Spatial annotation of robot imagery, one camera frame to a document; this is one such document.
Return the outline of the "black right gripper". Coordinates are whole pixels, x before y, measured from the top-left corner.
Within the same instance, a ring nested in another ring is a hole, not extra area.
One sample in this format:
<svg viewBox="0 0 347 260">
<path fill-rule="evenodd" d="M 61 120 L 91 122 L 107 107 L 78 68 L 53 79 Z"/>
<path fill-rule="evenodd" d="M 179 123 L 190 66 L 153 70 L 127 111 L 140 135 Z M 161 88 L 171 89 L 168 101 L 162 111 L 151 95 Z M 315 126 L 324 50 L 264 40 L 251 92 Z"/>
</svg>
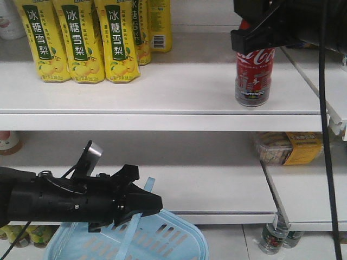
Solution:
<svg viewBox="0 0 347 260">
<path fill-rule="evenodd" d="M 234 12 L 249 24 L 230 32 L 232 49 L 240 54 L 300 43 L 290 29 L 287 1 L 234 1 Z"/>
</svg>

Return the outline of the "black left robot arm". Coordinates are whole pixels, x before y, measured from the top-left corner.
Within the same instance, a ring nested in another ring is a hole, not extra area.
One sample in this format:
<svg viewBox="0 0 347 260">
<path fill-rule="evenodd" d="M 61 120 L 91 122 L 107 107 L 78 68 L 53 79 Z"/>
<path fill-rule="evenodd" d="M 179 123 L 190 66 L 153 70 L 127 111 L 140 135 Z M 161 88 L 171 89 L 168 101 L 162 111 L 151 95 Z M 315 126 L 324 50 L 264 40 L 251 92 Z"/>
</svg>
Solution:
<svg viewBox="0 0 347 260">
<path fill-rule="evenodd" d="M 119 226 L 133 215 L 163 208 L 159 195 L 136 186 L 139 168 L 124 165 L 114 175 L 53 177 L 1 167 L 1 226 L 10 222 L 82 222 L 89 232 Z"/>
</svg>

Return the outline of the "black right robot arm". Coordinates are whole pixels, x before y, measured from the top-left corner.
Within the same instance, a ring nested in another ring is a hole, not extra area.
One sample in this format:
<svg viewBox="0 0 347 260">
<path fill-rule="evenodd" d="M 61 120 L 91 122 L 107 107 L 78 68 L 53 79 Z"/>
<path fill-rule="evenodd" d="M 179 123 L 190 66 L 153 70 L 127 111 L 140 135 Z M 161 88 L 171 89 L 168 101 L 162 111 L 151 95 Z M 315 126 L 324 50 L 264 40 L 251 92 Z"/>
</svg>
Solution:
<svg viewBox="0 0 347 260">
<path fill-rule="evenodd" d="M 240 54 L 306 42 L 346 53 L 346 1 L 234 1 L 249 28 L 230 33 Z"/>
</svg>

